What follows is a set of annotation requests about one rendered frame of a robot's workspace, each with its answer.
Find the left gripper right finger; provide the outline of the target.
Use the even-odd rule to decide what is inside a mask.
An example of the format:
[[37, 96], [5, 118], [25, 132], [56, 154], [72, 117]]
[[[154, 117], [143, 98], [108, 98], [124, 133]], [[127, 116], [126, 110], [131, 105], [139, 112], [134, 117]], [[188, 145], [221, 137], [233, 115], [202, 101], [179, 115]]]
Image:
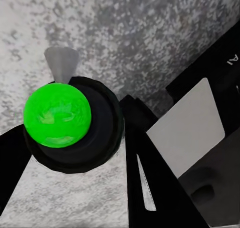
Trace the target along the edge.
[[[146, 131], [126, 121], [124, 135], [129, 228], [211, 228]], [[145, 208], [137, 154], [156, 211]]]

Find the insectifuge atomizer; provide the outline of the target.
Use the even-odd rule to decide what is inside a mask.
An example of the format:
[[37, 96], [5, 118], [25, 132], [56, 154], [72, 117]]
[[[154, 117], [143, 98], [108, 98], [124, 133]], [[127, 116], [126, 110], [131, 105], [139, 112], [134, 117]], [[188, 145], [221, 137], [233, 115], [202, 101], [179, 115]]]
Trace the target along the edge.
[[66, 174], [91, 171], [109, 161], [125, 135], [123, 109], [100, 81], [73, 76], [80, 53], [46, 48], [54, 78], [35, 90], [23, 110], [23, 134], [38, 162]]

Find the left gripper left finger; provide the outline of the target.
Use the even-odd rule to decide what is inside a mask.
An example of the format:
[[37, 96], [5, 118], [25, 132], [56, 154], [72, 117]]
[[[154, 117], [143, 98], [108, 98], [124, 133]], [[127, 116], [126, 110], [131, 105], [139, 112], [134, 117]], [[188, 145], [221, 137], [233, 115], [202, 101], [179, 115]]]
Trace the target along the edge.
[[0, 135], [0, 216], [32, 156], [23, 130], [21, 124]]

